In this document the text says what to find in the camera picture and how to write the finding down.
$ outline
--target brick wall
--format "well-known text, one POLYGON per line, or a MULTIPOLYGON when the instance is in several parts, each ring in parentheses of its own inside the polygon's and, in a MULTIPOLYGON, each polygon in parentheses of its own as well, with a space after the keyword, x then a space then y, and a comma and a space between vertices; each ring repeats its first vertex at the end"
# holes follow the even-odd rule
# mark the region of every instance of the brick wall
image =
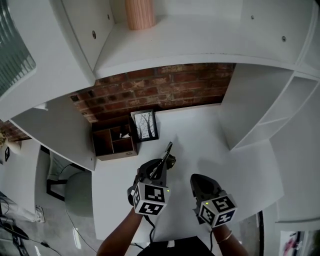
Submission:
POLYGON ((69 95, 89 122, 130 112, 221 103, 233 63, 199 63, 147 68, 99 79, 69 95))
POLYGON ((10 121, 2 122, 0 120, 0 132, 5 132, 8 140, 11 142, 30 139, 28 135, 15 127, 10 121))

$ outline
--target picture frame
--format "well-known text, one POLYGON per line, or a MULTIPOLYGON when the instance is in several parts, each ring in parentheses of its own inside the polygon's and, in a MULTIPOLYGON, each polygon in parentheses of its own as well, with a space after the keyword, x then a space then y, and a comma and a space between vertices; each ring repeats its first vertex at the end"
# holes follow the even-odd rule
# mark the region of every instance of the picture frame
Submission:
POLYGON ((138 142, 158 140, 158 130, 153 109, 131 112, 138 142))
POLYGON ((4 159, 5 159, 5 161, 8 161, 9 157, 10 157, 10 149, 9 149, 9 147, 7 147, 5 149, 5 151, 4 151, 4 159))

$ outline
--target white desk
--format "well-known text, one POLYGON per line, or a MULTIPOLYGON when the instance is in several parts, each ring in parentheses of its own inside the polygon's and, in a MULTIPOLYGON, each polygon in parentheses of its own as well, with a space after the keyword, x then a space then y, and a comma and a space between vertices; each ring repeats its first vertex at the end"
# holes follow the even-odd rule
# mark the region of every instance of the white desk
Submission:
MULTIPOLYGON (((228 150, 217 112, 220 106, 207 105, 156 113, 159 140, 143 142, 139 155, 97 161, 92 173, 92 200, 95 233, 104 240, 131 209, 127 189, 145 162, 158 158, 170 141, 175 166, 167 173, 171 197, 158 217, 155 241, 207 236, 209 228, 199 225, 193 212, 190 177, 193 173, 216 179, 238 204, 234 221, 261 211, 284 195, 278 165, 268 140, 228 150)), ((142 220, 133 242, 148 242, 151 226, 142 220)))
POLYGON ((35 184, 38 157, 41 145, 33 139, 21 142, 21 153, 14 154, 5 161, 2 149, 3 169, 0 180, 0 191, 20 207, 35 213, 35 184))

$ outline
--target wooden organizer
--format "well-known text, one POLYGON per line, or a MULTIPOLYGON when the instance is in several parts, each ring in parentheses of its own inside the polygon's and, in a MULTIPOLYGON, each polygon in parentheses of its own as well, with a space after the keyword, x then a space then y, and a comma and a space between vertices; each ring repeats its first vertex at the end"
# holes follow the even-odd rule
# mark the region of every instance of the wooden organizer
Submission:
POLYGON ((135 125, 128 115, 93 123, 95 156, 101 161, 137 156, 134 129, 135 125), (130 137, 120 138, 120 133, 130 137))

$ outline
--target wire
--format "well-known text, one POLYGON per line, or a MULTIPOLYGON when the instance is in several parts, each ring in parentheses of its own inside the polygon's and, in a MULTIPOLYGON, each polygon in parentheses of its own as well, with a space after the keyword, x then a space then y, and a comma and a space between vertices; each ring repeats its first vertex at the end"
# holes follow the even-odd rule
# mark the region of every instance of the wire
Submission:
POLYGON ((59 254, 60 256, 62 256, 62 255, 60 254, 60 252, 58 252, 57 250, 51 248, 51 247, 49 246, 49 244, 47 244, 46 242, 38 242, 38 241, 32 240, 32 239, 30 239, 30 238, 29 238, 29 240, 31 240, 31 241, 33 241, 33 242, 36 242, 36 243, 42 245, 43 247, 49 248, 49 249, 51 249, 52 251, 54 251, 54 252, 56 252, 57 254, 59 254))
POLYGON ((149 238, 150 238, 150 244, 153 242, 152 241, 152 233, 153 231, 155 230, 156 226, 152 223, 152 221, 150 220, 149 216, 148 215, 144 215, 144 218, 147 222, 149 222, 149 224, 153 227, 153 229, 151 229, 151 232, 149 234, 149 238))
POLYGON ((212 229, 210 232, 210 252, 212 252, 212 249, 214 247, 213 243, 212 243, 212 234, 213 234, 214 230, 212 229))
POLYGON ((6 212, 4 214, 0 214, 0 217, 5 217, 6 218, 5 222, 2 222, 2 220, 0 219, 0 224, 1 224, 1 226, 3 226, 8 221, 8 217, 6 216, 6 214, 9 212, 10 206, 9 206, 8 202, 4 198, 1 197, 0 200, 3 200, 6 203, 6 205, 8 206, 8 210, 6 210, 6 212))
POLYGON ((140 249, 144 250, 145 248, 143 248, 142 246, 140 246, 139 244, 137 244, 136 242, 134 243, 130 243, 131 246, 137 246, 139 247, 140 249))
POLYGON ((89 246, 95 253, 97 253, 97 251, 96 251, 95 249, 93 249, 93 248, 86 242, 86 240, 82 237, 82 235, 81 235, 81 234, 79 233, 79 231, 76 229, 75 224, 74 224, 74 222, 72 221, 72 219, 71 219, 68 211, 65 210, 65 212, 66 212, 66 214, 68 215, 68 217, 69 217, 69 219, 70 219, 70 221, 71 221, 71 223, 72 223, 72 225, 73 225, 74 230, 79 234, 79 236, 80 236, 80 237, 82 238, 82 240, 86 243, 86 245, 89 246))
POLYGON ((6 205, 8 206, 8 210, 6 210, 6 212, 4 214, 1 214, 1 216, 4 216, 9 212, 10 206, 9 206, 8 202, 5 199, 3 199, 2 197, 0 198, 0 200, 3 200, 6 203, 6 205))
POLYGON ((60 172, 59 176, 62 174, 62 172, 64 171, 64 169, 66 169, 68 166, 72 165, 72 163, 69 163, 67 166, 63 167, 62 171, 60 172))

